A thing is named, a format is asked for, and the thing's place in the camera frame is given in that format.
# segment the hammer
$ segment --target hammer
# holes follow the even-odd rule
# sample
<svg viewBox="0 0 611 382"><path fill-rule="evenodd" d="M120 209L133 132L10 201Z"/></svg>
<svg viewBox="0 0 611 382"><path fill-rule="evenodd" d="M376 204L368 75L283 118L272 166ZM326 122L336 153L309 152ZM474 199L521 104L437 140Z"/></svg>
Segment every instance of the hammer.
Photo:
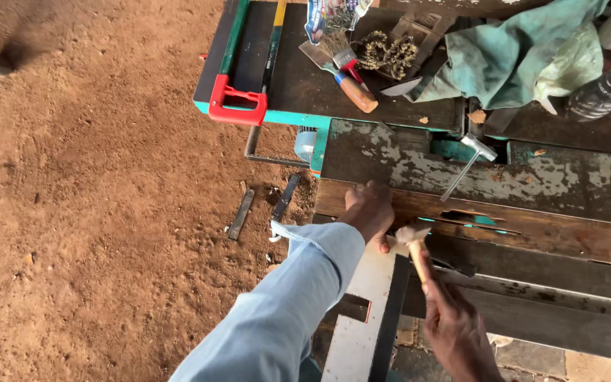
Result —
<svg viewBox="0 0 611 382"><path fill-rule="evenodd" d="M443 203L447 201L447 199L449 198L449 195L452 193L452 191L454 191L456 186L459 184L459 181L461 181L461 178L464 177L466 172L471 168L472 164L475 163L475 160L477 160L480 155L489 159L490 162L496 159L497 153L494 152L489 147L487 147L487 145L485 145L484 143L481 143L480 141L478 141L477 137L471 133L466 133L464 137L461 139L461 143L475 150L475 155L473 155L473 157L471 158L471 161L469 161L469 163L464 167L464 169L461 170L461 174L459 174L459 176L456 177L456 179L454 179L454 183L452 183L452 185L449 188L447 188L447 191L445 191L445 194L442 195L440 200L443 201Z"/></svg>
<svg viewBox="0 0 611 382"><path fill-rule="evenodd" d="M426 236L430 232L430 224L415 224L413 226L404 226L395 232L395 238L400 243L409 247L409 255L412 256L412 262L416 267L416 272L419 274L421 284L426 282L426 275L423 268L419 265L419 256L421 250L428 250L426 247Z"/></svg>

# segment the hand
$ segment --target hand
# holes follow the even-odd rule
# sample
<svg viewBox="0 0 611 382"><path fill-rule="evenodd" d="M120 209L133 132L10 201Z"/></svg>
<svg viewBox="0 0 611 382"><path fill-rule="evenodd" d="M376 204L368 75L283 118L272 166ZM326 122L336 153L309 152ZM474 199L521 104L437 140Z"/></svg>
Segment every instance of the hand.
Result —
<svg viewBox="0 0 611 382"><path fill-rule="evenodd" d="M365 242L376 241L382 253L390 251L386 231L395 219L390 202L392 191L387 186L371 180L366 185L358 184L345 193L345 213L338 221L357 228Z"/></svg>
<svg viewBox="0 0 611 382"><path fill-rule="evenodd" d="M437 361L455 382L504 382L477 309L454 286L437 280L428 251L421 251L419 263L426 275L424 334Z"/></svg>

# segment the dirt ground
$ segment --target dirt ground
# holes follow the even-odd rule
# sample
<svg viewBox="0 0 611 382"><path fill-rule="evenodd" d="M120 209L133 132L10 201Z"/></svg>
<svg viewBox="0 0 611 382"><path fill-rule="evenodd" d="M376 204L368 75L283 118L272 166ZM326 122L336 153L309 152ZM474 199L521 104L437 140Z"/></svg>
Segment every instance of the dirt ground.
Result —
<svg viewBox="0 0 611 382"><path fill-rule="evenodd" d="M293 169L191 101L222 0L0 0L0 381L165 381L266 273ZM295 132L267 126L263 149ZM302 173L285 221L308 218ZM257 191L239 243L225 238Z"/></svg>

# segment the hammer head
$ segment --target hammer head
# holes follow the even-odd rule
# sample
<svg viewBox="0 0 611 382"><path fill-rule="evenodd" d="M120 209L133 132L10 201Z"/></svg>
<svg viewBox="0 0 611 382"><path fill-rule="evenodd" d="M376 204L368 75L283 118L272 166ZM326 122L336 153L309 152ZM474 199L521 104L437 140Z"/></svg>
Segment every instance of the hammer head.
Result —
<svg viewBox="0 0 611 382"><path fill-rule="evenodd" d="M395 232L395 238L402 244L410 244L412 241L426 239L430 228L431 225L428 222L404 226Z"/></svg>
<svg viewBox="0 0 611 382"><path fill-rule="evenodd" d="M461 143L475 150L476 153L487 158L489 161L493 161L496 159L497 153L490 149L484 143L478 141L477 137L471 133L467 133L461 139Z"/></svg>

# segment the shirt cuff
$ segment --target shirt cuff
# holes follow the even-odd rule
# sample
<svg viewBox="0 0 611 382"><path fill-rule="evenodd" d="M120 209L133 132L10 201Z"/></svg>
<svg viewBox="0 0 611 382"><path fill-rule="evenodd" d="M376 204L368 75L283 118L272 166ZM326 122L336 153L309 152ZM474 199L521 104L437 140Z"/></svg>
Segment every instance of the shirt cuff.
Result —
<svg viewBox="0 0 611 382"><path fill-rule="evenodd" d="M365 251L365 239L360 231L339 221L290 226L273 220L270 224L274 234L290 240L289 256L298 247L291 241L301 241L315 245L331 261L339 275L337 300L341 299Z"/></svg>

